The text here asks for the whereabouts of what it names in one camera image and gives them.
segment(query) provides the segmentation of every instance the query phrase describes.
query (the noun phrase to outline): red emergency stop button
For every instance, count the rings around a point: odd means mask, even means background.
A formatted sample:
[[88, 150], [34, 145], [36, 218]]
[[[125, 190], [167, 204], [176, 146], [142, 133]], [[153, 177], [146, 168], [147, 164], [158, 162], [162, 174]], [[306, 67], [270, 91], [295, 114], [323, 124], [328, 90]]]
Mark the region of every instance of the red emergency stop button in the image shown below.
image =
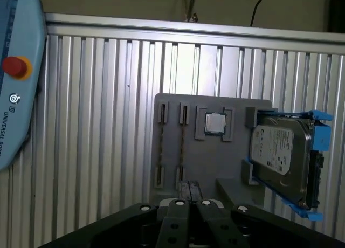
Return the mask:
[[4, 72], [16, 79], [21, 79], [27, 73], [27, 65], [23, 59], [7, 57], [2, 63]]

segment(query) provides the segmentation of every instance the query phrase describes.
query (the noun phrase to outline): gray fixture board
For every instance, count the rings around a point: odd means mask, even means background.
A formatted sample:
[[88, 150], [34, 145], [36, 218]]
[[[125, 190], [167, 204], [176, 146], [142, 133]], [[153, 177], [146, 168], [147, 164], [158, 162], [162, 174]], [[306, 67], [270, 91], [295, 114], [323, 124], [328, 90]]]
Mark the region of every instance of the gray fixture board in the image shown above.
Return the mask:
[[[227, 187], [222, 186], [221, 181], [218, 184], [223, 191], [217, 191], [216, 179], [231, 179], [239, 186], [244, 185], [241, 162], [249, 155], [251, 138], [251, 129], [245, 126], [248, 107], [271, 109], [272, 103], [256, 99], [157, 94], [153, 118], [151, 200], [176, 195], [178, 180], [197, 180], [203, 197], [214, 199], [221, 199], [221, 193], [227, 193]], [[206, 115], [212, 113], [226, 115], [224, 133], [210, 135], [205, 131]]]

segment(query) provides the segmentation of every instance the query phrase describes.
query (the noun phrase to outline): corrugated metal wall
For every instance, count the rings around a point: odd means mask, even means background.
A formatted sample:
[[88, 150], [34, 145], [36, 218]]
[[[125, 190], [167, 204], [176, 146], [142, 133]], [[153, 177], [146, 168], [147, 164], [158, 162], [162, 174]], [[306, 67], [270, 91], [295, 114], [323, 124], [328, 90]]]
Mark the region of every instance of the corrugated metal wall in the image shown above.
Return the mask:
[[345, 38], [92, 19], [48, 16], [31, 137], [0, 173], [1, 247], [37, 247], [147, 200], [158, 92], [270, 99], [281, 111], [334, 114], [318, 208], [324, 221], [300, 219], [269, 190], [265, 207], [345, 240]]

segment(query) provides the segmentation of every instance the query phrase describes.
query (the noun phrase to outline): black object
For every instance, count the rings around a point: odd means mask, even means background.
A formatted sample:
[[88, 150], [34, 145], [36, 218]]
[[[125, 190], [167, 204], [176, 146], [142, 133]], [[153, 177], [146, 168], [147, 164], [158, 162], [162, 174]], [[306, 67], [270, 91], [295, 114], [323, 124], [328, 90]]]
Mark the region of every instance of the black object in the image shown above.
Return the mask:
[[254, 11], [253, 11], [253, 15], [252, 15], [252, 20], [251, 20], [251, 22], [250, 22], [250, 27], [253, 26], [255, 14], [256, 14], [256, 12], [257, 12], [257, 8], [258, 8], [259, 4], [261, 3], [261, 1], [262, 1], [262, 0], [259, 0], [259, 1], [256, 3], [255, 7], [254, 7]]
[[194, 9], [195, 0], [189, 0], [189, 6], [186, 13], [186, 19], [189, 22], [192, 18], [192, 12]]
[[102, 247], [345, 247], [345, 243], [251, 205], [225, 210], [202, 199], [196, 182], [178, 199], [139, 203], [69, 233], [42, 248]]
[[345, 0], [329, 1], [328, 32], [345, 33]]

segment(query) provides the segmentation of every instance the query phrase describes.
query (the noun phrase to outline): screw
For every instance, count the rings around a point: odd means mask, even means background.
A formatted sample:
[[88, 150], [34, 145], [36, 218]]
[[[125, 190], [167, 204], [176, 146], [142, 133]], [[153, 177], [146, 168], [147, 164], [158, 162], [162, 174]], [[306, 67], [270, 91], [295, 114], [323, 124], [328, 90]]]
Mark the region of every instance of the screw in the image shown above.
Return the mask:
[[237, 209], [242, 212], [246, 212], [248, 210], [248, 208], [246, 208], [245, 206], [239, 206]]
[[150, 210], [150, 206], [142, 206], [140, 209], [141, 211], [148, 211]]
[[208, 206], [208, 205], [211, 204], [211, 202], [209, 202], [209, 201], [203, 201], [201, 204]]

